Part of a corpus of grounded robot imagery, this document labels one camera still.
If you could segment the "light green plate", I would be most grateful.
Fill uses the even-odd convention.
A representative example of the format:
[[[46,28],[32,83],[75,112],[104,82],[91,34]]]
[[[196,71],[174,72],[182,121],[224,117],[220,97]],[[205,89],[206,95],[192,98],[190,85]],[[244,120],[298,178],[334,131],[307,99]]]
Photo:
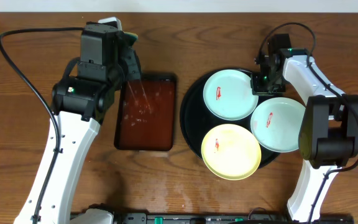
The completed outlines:
[[[265,100],[256,107],[250,128],[260,145],[273,152],[293,152],[299,149],[298,136],[305,106],[284,97]]]
[[[236,121],[255,110],[259,97],[252,94],[251,78],[242,71],[226,69],[212,74],[204,84],[203,100],[218,118]]]

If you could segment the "green yellow sponge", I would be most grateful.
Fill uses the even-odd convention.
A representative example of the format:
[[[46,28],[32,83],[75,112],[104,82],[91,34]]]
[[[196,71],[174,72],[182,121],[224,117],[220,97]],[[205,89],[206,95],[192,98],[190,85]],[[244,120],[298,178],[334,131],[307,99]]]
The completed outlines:
[[[124,32],[124,38],[128,45],[133,46],[138,40],[138,35],[131,32]]]

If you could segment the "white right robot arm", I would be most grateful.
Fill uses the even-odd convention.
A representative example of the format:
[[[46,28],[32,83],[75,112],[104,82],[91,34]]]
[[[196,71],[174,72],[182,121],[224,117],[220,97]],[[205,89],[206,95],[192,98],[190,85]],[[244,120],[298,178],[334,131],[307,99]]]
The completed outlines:
[[[254,95],[272,96],[291,84],[306,105],[298,135],[303,166],[287,202],[291,221],[313,223],[336,174],[358,166],[358,95],[347,95],[318,68],[312,52],[293,48],[288,34],[269,34],[251,76]]]

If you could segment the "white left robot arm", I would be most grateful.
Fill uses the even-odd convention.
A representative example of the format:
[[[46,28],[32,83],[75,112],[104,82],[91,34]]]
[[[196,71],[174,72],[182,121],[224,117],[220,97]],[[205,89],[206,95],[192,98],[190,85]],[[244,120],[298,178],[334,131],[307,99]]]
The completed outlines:
[[[86,155],[114,94],[142,76],[132,48],[137,36],[124,32],[118,18],[88,22],[81,31],[80,56],[53,87],[47,145],[15,223],[70,223]]]

